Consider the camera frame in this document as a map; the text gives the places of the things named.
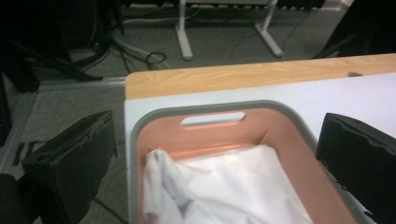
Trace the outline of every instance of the gray carpet floor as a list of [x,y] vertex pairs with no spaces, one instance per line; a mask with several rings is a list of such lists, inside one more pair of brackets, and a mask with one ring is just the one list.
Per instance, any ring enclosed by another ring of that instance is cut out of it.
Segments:
[[[139,10],[143,9],[136,8],[127,13],[137,13]],[[229,15],[238,13],[239,9],[221,12],[210,10],[209,14],[218,13],[217,15],[227,18],[227,15],[230,17]],[[124,42],[146,51],[163,52],[171,68],[307,60],[322,50],[344,13],[343,10],[315,9],[306,12],[277,9],[269,32],[285,51],[282,58],[272,54],[253,27],[253,22],[265,15],[265,12],[260,10],[249,10],[243,16],[229,22],[216,23],[216,21],[224,21],[222,18],[211,22],[207,22],[207,18],[204,18],[205,20],[201,18],[200,21],[198,20],[200,22],[198,25],[188,22],[187,35],[194,55],[193,60],[188,62],[184,61],[180,54],[174,27],[175,20],[130,21],[125,24],[125,35],[120,35],[118,30],[115,30],[114,34]],[[73,50],[72,54],[74,57],[83,57],[89,52],[80,49]],[[127,58],[127,64],[133,72],[149,70],[145,63],[133,58]],[[164,64],[156,66],[158,69],[166,69]],[[101,63],[87,70],[87,73],[98,77],[125,77],[129,74],[120,53],[114,47]],[[47,69],[41,72],[40,78],[52,80],[58,75],[55,71]],[[14,102],[18,101],[18,94],[15,91],[8,92],[11,92],[9,101],[12,112]],[[81,223],[122,223],[127,220],[123,101],[122,87],[40,91],[23,130],[21,144],[27,146],[37,141],[39,142],[35,145],[37,148],[83,117],[104,110],[113,110],[120,156],[104,178],[97,199],[119,217],[94,201]],[[20,177],[22,175],[20,164],[15,162],[13,165],[12,162],[9,164],[7,173]]]

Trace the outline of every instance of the white metal leg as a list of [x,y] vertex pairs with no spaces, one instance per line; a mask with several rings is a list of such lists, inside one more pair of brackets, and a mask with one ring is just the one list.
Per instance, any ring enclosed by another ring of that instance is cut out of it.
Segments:
[[257,22],[255,24],[255,27],[256,27],[257,32],[260,33],[260,35],[262,36],[262,39],[265,41],[265,43],[268,45],[268,47],[271,49],[271,51],[275,54],[275,56],[282,57],[283,50],[279,47],[279,45],[275,42],[275,40],[271,37],[271,35],[267,31],[267,28],[270,25],[270,21],[274,14],[276,3],[277,3],[277,0],[270,0],[270,2],[268,4],[267,16],[265,17],[265,19],[262,22]]
[[186,0],[180,0],[178,6],[178,24],[176,25],[178,44],[184,60],[192,60],[192,51],[185,30]]

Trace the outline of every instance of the floor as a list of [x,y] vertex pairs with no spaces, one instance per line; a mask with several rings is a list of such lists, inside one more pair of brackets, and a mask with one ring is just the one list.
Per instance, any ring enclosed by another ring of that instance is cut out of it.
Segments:
[[[124,13],[146,13],[146,9],[126,9]],[[189,9],[188,15],[199,15],[196,20],[187,22],[187,35],[193,52],[193,60],[184,61],[181,57],[175,32],[175,19],[134,20],[125,23],[126,34],[114,30],[114,35],[122,41],[144,49],[148,52],[160,51],[166,55],[165,63],[158,63],[151,68],[172,69],[201,66],[229,65],[242,63],[270,63],[278,61],[308,60],[324,47],[333,29],[342,19],[344,10],[314,9],[309,12],[296,9],[275,11],[269,32],[285,54],[275,57],[267,48],[253,27],[253,22],[265,15],[263,10],[231,9]],[[236,19],[227,21],[234,15]],[[167,17],[176,16],[174,9],[168,10]],[[83,57],[88,50],[73,50],[74,57]],[[121,59],[120,52],[112,47],[107,56],[96,66],[86,72],[96,77],[125,77],[130,72],[148,71],[149,67],[137,59],[126,58],[128,69]],[[50,86],[50,81],[59,79],[59,74],[52,69],[42,69],[40,79]],[[14,108],[19,94],[10,92],[10,107],[14,118]],[[125,136],[123,131],[123,87],[86,87],[43,89],[39,91],[29,113],[26,125],[21,133],[18,146],[23,147],[17,158],[15,152],[9,157],[5,172],[22,176],[20,160],[25,156],[29,144],[38,148],[61,131],[90,114],[113,110],[116,135],[119,144],[119,159],[114,163],[103,179],[96,200],[81,223],[126,223],[127,195],[125,175]]]

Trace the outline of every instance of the white fabric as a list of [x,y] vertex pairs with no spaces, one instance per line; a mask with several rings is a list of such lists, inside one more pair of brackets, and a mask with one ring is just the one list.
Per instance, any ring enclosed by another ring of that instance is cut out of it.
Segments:
[[268,146],[177,162],[158,149],[144,172],[148,223],[312,223]]

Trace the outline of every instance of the white stand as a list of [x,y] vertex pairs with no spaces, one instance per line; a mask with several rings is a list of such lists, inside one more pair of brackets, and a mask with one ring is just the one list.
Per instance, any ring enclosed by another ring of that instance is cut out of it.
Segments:
[[184,60],[192,60],[192,51],[189,43],[189,39],[187,38],[186,30],[185,30],[185,18],[186,18],[186,3],[187,1],[192,3],[201,3],[201,4],[252,4],[252,5],[262,5],[268,4],[268,12],[265,19],[262,22],[257,22],[255,24],[256,30],[262,36],[262,39],[271,49],[271,51],[275,54],[276,57],[282,57],[283,51],[277,45],[275,40],[268,33],[267,28],[270,24],[272,16],[274,14],[274,10],[276,7],[277,0],[180,0],[178,6],[178,23],[176,24],[177,31],[177,39],[178,44],[180,45],[181,53],[183,55]]

